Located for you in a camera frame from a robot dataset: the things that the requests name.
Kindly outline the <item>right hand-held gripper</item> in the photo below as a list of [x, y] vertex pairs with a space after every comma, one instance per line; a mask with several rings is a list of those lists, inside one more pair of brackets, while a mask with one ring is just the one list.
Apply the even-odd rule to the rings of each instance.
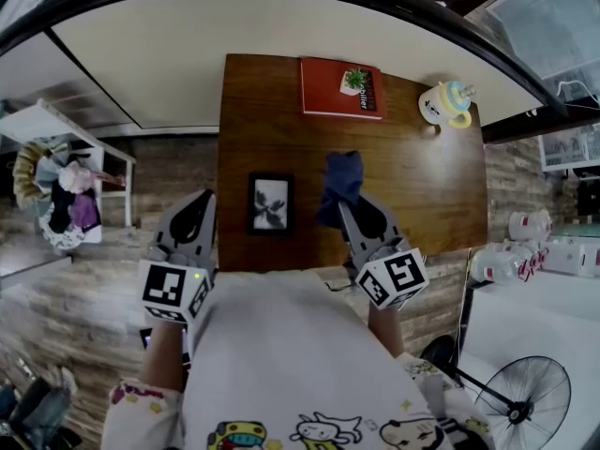
[[340, 228], [350, 248], [352, 279], [377, 309], [401, 308], [429, 284], [424, 260], [398, 220], [364, 192], [356, 204], [337, 204]]

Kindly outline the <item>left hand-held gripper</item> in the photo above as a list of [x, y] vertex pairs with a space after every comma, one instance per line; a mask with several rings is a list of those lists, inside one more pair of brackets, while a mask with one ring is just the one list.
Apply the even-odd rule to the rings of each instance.
[[194, 324], [217, 273], [212, 255], [216, 210], [215, 192], [205, 189], [162, 214], [148, 255], [138, 267], [140, 302], [149, 316]]

